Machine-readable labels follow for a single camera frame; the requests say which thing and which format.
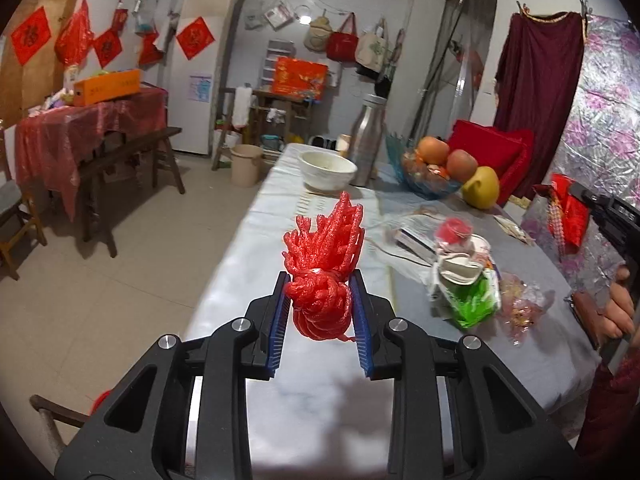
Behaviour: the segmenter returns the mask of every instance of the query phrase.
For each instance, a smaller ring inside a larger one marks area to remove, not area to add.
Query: red plastic bag
[[[582,238],[589,225],[589,209],[576,197],[569,194],[569,187],[575,180],[560,173],[551,174],[551,183],[558,194],[562,207],[562,230],[567,254],[575,254],[580,249]]]
[[[569,194],[575,180],[561,173],[551,174],[551,186],[538,184],[536,193],[549,200],[548,227],[558,244],[560,257],[577,254],[589,225],[589,210]]]
[[[89,6],[86,0],[82,0],[80,8],[73,13],[56,40],[56,55],[65,66],[79,65],[86,58],[93,42]]]
[[[351,32],[342,30],[351,20]],[[358,29],[356,28],[356,15],[350,12],[342,26],[329,36],[326,43],[326,56],[329,59],[340,62],[355,62],[356,48],[358,47]]]
[[[157,37],[158,32],[156,30],[143,36],[142,51],[140,51],[140,57],[138,58],[138,66],[155,63],[164,57],[164,53],[159,51],[154,45]]]

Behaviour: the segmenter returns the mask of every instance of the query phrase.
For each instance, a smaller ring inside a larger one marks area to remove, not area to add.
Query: red box
[[[319,101],[324,89],[327,65],[279,57],[276,62],[271,92]]]

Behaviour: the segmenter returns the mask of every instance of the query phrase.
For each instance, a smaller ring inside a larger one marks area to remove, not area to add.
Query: red paper decoration
[[[187,25],[175,38],[178,40],[178,43],[180,43],[187,59],[196,56],[196,54],[199,54],[207,45],[216,41],[209,27],[207,27],[207,24],[202,19],[202,16]]]
[[[51,38],[49,22],[44,7],[39,7],[11,34],[15,55],[21,65],[27,63],[31,56]]]
[[[142,51],[138,58],[138,65],[147,65],[160,61],[164,57],[164,53],[160,52],[154,45],[154,41],[158,37],[158,31],[155,30],[149,34],[145,34],[142,38]]]
[[[122,52],[122,44],[118,35],[109,29],[95,38],[94,50],[98,56],[100,67],[104,68]]]

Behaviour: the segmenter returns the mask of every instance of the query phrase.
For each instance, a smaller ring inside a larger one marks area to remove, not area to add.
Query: green plastic bag
[[[473,285],[452,285],[448,291],[454,318],[462,328],[477,325],[494,312],[495,301],[484,274]]]

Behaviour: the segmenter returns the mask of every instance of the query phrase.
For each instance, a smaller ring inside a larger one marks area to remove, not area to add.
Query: hook
[[[527,7],[527,4],[520,4],[518,0],[516,0],[516,3],[518,4],[521,14],[529,14],[529,7]]]
[[[591,13],[593,12],[593,7],[589,6],[589,1],[588,0],[580,0],[580,13],[582,15],[582,18],[585,20],[588,20],[591,16]]]

